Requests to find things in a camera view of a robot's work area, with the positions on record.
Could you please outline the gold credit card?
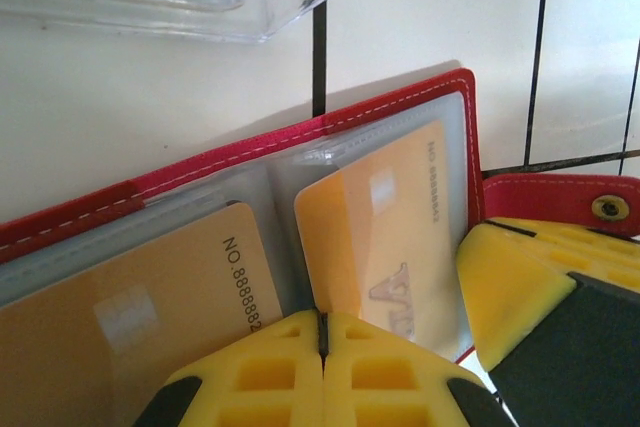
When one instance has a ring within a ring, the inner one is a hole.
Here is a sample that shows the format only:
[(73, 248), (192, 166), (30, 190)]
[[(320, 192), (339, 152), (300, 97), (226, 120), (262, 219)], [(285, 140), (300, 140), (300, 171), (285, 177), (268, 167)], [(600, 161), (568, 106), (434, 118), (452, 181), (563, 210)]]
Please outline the gold credit card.
[(0, 308), (0, 427), (131, 427), (172, 373), (281, 317), (232, 204)]
[(354, 315), (443, 357), (461, 350), (441, 122), (304, 188), (294, 210), (320, 310)]

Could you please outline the red card holder wallet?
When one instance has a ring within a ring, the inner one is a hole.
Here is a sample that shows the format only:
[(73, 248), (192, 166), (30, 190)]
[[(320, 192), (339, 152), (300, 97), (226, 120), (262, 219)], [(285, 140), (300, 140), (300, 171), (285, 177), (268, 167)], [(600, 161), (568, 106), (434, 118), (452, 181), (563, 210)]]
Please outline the red card holder wallet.
[[(466, 69), (186, 159), (0, 225), (0, 308), (235, 203), (254, 215), (282, 309), (315, 303), (294, 201), (311, 184), (433, 121), (448, 166), (453, 266), (462, 348), (447, 358), (474, 373), (519, 427), (479, 362), (456, 267), (460, 244), (494, 218), (574, 224), (640, 240), (640, 179), (480, 172), (475, 79)], [(259, 330), (278, 322), (275, 321)]]

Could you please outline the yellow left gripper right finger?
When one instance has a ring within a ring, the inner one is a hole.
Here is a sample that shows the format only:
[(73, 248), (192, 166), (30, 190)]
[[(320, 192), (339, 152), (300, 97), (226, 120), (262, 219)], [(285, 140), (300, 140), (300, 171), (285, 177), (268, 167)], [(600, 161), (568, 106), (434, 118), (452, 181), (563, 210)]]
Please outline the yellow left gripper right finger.
[(324, 427), (513, 427), (460, 365), (349, 314), (321, 324)]

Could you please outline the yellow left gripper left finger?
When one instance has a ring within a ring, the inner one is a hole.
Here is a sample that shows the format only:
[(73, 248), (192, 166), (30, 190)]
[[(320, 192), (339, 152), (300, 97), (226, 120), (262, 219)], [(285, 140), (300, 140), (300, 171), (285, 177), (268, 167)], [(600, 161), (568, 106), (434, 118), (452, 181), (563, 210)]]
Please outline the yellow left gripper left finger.
[(134, 427), (321, 427), (319, 314), (298, 312), (174, 372)]

